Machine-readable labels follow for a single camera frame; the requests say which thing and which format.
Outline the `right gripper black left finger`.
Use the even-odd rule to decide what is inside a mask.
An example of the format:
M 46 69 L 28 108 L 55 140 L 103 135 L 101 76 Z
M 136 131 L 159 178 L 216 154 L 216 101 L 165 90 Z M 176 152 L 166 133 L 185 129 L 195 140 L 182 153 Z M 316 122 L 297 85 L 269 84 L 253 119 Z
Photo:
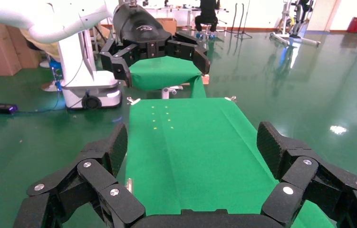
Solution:
M 127 152 L 127 128 L 85 145 L 66 167 L 33 183 L 14 221 L 16 228 L 60 228 L 90 204 L 111 228 L 129 228 L 145 217 L 143 204 L 117 180 Z

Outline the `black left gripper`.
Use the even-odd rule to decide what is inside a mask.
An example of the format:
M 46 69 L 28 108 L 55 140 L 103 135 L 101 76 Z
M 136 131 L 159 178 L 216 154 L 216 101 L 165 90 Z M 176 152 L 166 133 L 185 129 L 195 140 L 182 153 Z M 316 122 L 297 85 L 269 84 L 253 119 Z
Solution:
M 116 80 L 125 81 L 127 87 L 133 85 L 129 67 L 142 59 L 170 56 L 191 61 L 204 75 L 210 72 L 211 62 L 201 41 L 183 32 L 172 35 L 165 31 L 140 5 L 118 5 L 113 25 L 121 44 L 109 38 L 100 59 L 103 69 L 113 73 Z

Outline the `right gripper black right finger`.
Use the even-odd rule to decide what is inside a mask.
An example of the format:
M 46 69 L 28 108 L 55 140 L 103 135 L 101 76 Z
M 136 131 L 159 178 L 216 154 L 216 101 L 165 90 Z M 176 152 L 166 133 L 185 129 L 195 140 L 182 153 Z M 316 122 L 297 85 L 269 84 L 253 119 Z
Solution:
M 270 122 L 259 124 L 256 144 L 278 181 L 262 215 L 289 228 L 310 201 L 337 227 L 357 228 L 357 175 L 325 161 L 303 141 L 280 134 Z

